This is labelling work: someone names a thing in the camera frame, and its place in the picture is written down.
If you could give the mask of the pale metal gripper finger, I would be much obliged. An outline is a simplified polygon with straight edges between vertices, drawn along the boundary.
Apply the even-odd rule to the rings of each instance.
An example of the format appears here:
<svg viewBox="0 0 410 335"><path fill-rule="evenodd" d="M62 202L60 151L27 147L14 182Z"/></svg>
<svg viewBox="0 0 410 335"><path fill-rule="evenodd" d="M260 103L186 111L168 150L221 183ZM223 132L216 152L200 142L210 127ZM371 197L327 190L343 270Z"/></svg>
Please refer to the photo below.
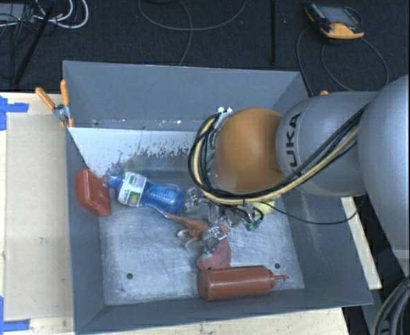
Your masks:
<svg viewBox="0 0 410 335"><path fill-rule="evenodd" d="M228 227L225 225L215 225L208 228L204 232L204 238L208 239L217 239L218 241L227 237Z"/></svg>
<svg viewBox="0 0 410 335"><path fill-rule="evenodd" d="M211 257L218 249L220 241L218 239L207 239L203 242L203 257Z"/></svg>

